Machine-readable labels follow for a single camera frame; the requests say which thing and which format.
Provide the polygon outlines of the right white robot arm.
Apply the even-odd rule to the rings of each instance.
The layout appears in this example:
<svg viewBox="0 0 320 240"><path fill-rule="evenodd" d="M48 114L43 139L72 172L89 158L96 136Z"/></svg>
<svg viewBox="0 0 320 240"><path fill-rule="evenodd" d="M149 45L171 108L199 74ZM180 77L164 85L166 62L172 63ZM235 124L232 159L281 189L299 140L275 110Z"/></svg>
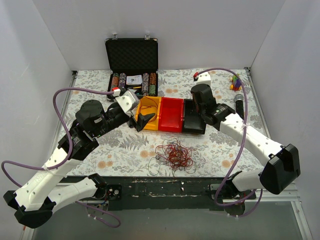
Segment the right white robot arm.
<svg viewBox="0 0 320 240"><path fill-rule="evenodd" d="M284 146L246 125L231 107L216 102L209 85L195 85L190 92L204 122L240 143L241 148L247 149L263 166L259 170L239 171L229 176L217 193L237 199L247 190L265 189L278 195L300 176L299 151L294 145Z"/></svg>

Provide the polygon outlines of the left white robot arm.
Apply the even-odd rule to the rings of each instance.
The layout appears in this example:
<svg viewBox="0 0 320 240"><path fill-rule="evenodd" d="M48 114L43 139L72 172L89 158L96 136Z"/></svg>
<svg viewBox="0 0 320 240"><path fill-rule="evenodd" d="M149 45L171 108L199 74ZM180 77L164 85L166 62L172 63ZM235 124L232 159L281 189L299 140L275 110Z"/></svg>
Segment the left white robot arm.
<svg viewBox="0 0 320 240"><path fill-rule="evenodd" d="M129 124L141 131L155 114L138 114L134 118L132 109L137 102L128 100L123 105L113 103L107 111L98 100L88 100L75 114L71 128L58 142L57 148L41 170L17 190L8 190L3 198L15 209L16 220L35 229L46 223L61 208L85 198L102 200L109 193L107 182L99 174L86 176L83 180L57 188L57 184L93 152L99 143L97 138Z"/></svg>

